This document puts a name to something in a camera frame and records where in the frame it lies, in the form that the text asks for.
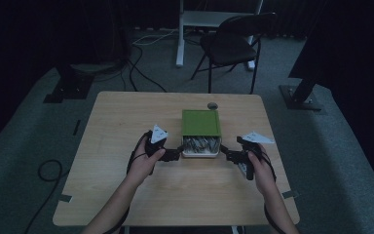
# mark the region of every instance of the white desk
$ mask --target white desk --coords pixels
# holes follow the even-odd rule
[[[254,14],[259,14],[262,7],[263,0],[259,0]],[[180,17],[179,17],[179,37],[176,66],[183,66],[184,62],[184,25],[186,26],[210,26],[218,27],[220,23],[230,17],[234,16],[248,16],[250,13],[226,13],[226,12],[198,12],[198,11],[184,11],[184,0],[180,0]],[[249,69],[254,68],[254,62],[248,64]]]

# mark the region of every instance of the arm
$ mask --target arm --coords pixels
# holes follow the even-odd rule
[[[112,194],[110,199],[99,211],[99,213],[91,220],[82,232],[83,234],[102,234],[115,226],[121,217],[125,214],[130,206],[135,191],[139,185],[148,177],[153,170],[155,163],[164,155],[165,150],[160,149],[151,157],[145,154],[145,141],[147,137],[141,141],[139,147],[135,151],[135,158],[131,164],[131,168],[127,176]]]
[[[286,234],[299,233],[290,218],[269,165],[264,160],[259,161],[252,152],[248,152],[248,158],[254,166],[257,189],[263,195],[266,209],[272,220]]]

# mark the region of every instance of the wooden table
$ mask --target wooden table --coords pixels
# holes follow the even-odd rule
[[[182,109],[207,109],[218,104],[223,145],[241,150],[236,136],[255,131],[274,139],[261,97],[255,95],[161,94],[102,92],[78,148],[54,224],[87,225],[126,175],[139,138],[155,124],[168,131],[166,148],[181,141]],[[275,168],[280,192],[290,190],[275,144],[264,145]],[[293,198],[284,199],[295,223]],[[263,197],[255,182],[220,153],[213,159],[180,158],[158,162],[138,188],[126,226],[267,224]]]

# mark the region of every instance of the chair backrest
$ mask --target chair backrest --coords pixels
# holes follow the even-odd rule
[[[217,33],[233,33],[244,37],[265,34],[273,30],[277,18],[276,13],[231,17],[220,24]]]

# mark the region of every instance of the small round object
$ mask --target small round object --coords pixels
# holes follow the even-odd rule
[[[207,108],[210,109],[210,110],[215,110],[218,108],[218,105],[217,103],[215,102],[210,102],[208,105],[207,105]]]

